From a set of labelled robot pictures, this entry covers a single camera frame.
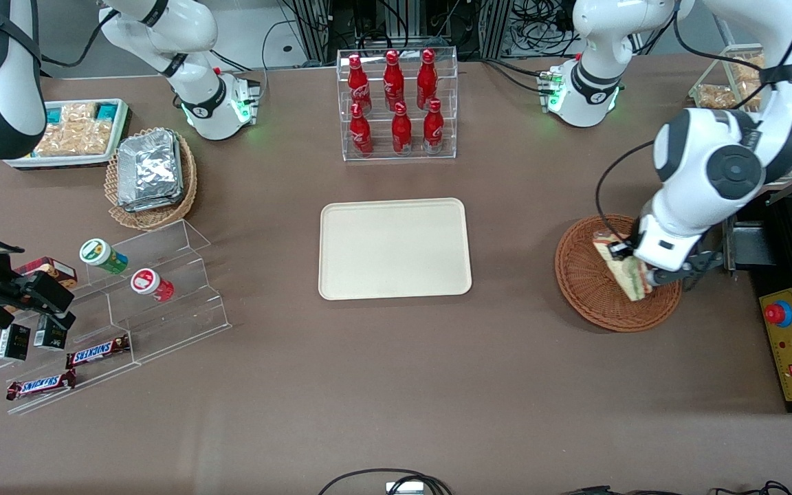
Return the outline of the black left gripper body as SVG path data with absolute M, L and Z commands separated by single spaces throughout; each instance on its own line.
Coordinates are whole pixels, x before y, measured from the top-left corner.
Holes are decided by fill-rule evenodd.
M 616 261 L 624 261 L 634 256 L 635 250 L 639 245 L 639 235 L 630 234 L 623 237 L 620 234 L 612 234 L 612 241 L 608 243 L 610 257 Z

